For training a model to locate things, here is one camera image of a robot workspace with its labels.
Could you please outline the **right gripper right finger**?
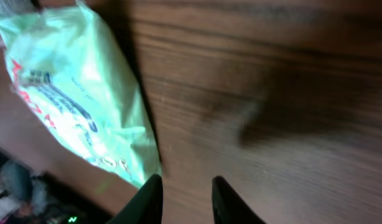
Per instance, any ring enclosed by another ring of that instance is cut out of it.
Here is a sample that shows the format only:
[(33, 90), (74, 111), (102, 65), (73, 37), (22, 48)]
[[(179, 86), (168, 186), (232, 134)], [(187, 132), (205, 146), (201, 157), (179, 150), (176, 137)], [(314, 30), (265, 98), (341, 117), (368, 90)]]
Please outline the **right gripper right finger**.
[(266, 224), (222, 176), (212, 180), (212, 209), (215, 224)]

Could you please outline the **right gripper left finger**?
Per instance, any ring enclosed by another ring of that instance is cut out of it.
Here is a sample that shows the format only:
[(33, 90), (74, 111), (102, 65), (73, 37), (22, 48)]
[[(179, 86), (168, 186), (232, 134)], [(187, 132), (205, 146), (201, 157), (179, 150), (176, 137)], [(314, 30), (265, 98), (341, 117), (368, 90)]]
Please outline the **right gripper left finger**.
[(161, 224), (162, 178), (152, 175), (125, 207), (106, 224)]

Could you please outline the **teal wet wipes pack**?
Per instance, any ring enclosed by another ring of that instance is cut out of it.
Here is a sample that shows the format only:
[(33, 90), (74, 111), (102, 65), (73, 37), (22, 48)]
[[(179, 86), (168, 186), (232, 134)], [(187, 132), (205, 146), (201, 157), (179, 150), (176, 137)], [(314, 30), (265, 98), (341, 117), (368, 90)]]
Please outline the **teal wet wipes pack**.
[(0, 1), (0, 35), (16, 93), (63, 147), (138, 188), (161, 173), (136, 77), (84, 1), (41, 11)]

